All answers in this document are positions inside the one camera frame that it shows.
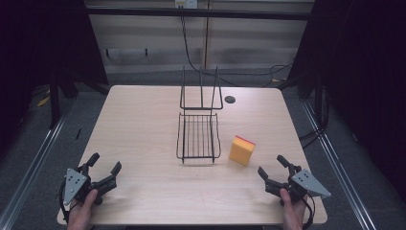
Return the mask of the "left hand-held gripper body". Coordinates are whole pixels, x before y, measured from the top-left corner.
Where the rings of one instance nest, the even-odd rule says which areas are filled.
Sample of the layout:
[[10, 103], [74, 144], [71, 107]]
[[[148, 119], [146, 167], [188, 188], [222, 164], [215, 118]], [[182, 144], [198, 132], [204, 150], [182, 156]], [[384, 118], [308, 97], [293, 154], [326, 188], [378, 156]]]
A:
[[117, 187], [117, 175], [110, 174], [101, 181], [93, 182], [89, 175], [90, 168], [91, 167], [87, 166], [86, 164], [83, 164], [76, 170], [67, 170], [67, 174], [65, 176], [65, 187], [63, 189], [63, 205], [70, 204], [73, 199], [83, 202], [92, 190], [98, 191], [98, 195], [94, 203], [96, 205], [101, 205], [103, 202], [102, 196]]

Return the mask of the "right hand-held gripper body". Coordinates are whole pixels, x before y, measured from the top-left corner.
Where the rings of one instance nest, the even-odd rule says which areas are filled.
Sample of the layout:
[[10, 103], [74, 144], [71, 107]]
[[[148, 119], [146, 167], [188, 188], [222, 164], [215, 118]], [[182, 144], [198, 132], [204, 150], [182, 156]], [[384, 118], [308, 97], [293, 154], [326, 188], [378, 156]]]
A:
[[326, 198], [331, 192], [309, 171], [300, 166], [289, 164], [287, 166], [289, 176], [286, 183], [271, 179], [264, 174], [265, 191], [274, 196], [281, 197], [280, 190], [286, 189], [292, 202], [302, 200], [306, 195]]

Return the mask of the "yellow sponge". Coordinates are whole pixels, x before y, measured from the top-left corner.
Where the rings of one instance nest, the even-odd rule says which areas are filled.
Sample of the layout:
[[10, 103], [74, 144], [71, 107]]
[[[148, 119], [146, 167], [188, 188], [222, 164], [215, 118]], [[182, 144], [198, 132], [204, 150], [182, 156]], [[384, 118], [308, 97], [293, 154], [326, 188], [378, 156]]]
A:
[[247, 166], [255, 146], [255, 143], [236, 135], [231, 145], [229, 158], [243, 166]]

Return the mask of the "black wire rack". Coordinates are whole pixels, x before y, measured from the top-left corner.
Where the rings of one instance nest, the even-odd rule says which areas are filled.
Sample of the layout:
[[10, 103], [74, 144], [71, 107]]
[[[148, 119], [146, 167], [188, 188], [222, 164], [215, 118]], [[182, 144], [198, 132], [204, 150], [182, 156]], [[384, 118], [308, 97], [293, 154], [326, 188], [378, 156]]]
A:
[[198, 105], [187, 105], [186, 71], [182, 71], [178, 115], [176, 158], [185, 163], [187, 159], [211, 159], [214, 163], [221, 155], [221, 141], [218, 131], [217, 110], [223, 105], [222, 88], [218, 69], [214, 72], [214, 82], [210, 87], [211, 96], [205, 103], [203, 73], [199, 71]]

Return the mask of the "person's right hand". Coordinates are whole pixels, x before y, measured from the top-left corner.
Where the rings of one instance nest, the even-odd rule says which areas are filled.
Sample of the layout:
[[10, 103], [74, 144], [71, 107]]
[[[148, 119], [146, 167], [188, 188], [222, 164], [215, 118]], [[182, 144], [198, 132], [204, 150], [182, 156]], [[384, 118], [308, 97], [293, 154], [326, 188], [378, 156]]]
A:
[[280, 189], [283, 206], [283, 230], [303, 230], [306, 205], [302, 201], [293, 203], [289, 192]]

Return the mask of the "person's left hand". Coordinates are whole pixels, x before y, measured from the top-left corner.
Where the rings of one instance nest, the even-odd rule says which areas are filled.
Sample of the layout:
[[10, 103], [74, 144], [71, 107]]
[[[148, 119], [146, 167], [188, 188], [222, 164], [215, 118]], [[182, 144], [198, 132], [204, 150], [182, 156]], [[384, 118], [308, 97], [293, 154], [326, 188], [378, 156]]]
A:
[[91, 218], [91, 210], [98, 191], [92, 190], [86, 197], [84, 202], [74, 200], [72, 202], [67, 230], [88, 230]]

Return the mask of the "black metal stand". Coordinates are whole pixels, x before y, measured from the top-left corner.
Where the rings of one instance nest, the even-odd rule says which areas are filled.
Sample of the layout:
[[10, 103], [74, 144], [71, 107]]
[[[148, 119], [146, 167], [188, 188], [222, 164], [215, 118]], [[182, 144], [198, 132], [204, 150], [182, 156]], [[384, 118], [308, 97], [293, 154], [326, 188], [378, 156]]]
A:
[[51, 99], [51, 123], [50, 129], [53, 129], [60, 117], [59, 108], [59, 96], [58, 96], [58, 85], [56, 81], [56, 76], [50, 76], [50, 99]]

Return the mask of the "black curtain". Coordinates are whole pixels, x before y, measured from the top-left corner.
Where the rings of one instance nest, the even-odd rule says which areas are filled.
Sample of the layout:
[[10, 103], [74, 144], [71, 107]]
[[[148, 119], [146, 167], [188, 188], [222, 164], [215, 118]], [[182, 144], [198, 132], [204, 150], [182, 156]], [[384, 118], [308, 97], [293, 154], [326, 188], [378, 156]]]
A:
[[0, 156], [7, 153], [34, 89], [50, 82], [107, 84], [84, 0], [0, 0]]
[[289, 77], [326, 88], [406, 203], [406, 0], [314, 0]]

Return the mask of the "black horizontal metal bar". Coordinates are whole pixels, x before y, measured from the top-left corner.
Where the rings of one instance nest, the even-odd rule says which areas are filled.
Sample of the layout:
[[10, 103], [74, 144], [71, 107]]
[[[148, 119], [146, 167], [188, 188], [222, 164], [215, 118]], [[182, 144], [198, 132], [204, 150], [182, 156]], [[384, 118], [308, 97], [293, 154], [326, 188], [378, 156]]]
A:
[[248, 18], [276, 20], [310, 20], [311, 13], [274, 12], [274, 11], [221, 11], [194, 9], [121, 9], [121, 8], [86, 8], [89, 14], [108, 15], [145, 15], [145, 16], [184, 16], [184, 17], [215, 17], [215, 18]]

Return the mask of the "aluminium floor rail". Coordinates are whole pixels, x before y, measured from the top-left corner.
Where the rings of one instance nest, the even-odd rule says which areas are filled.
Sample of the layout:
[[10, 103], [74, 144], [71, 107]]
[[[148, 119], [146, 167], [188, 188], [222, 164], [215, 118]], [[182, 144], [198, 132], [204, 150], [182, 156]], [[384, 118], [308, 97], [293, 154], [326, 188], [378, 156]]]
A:
[[70, 112], [74, 101], [74, 99], [69, 99], [67, 101], [59, 118], [48, 130], [44, 141], [36, 152], [33, 162], [26, 170], [26, 173], [23, 176], [21, 182], [18, 184], [14, 195], [11, 197], [11, 200], [8, 202], [3, 213], [0, 215], [0, 230], [12, 229], [23, 204], [33, 187], [34, 181], [36, 180], [39, 171], [41, 170], [46, 158], [51, 151], [51, 148], [54, 145], [54, 142], [56, 141], [61, 129], [63, 128], [67, 114]]
[[346, 172], [340, 158], [338, 157], [335, 148], [331, 144], [327, 134], [322, 131], [316, 122], [315, 111], [308, 100], [302, 102], [307, 119], [312, 125], [312, 128], [317, 133], [317, 140], [322, 146], [322, 149], [327, 157], [327, 160], [332, 167], [339, 184], [350, 204], [352, 211], [355, 214], [361, 228], [363, 230], [377, 230], [370, 212], [362, 201], [360, 195], [355, 190], [348, 173]]

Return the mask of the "white wall socket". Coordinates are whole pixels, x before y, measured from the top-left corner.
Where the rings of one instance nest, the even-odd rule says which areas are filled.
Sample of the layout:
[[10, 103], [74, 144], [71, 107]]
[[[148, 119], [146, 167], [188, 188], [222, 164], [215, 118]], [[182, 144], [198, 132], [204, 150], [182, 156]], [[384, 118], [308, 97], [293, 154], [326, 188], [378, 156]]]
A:
[[198, 0], [174, 0], [176, 9], [197, 9]]

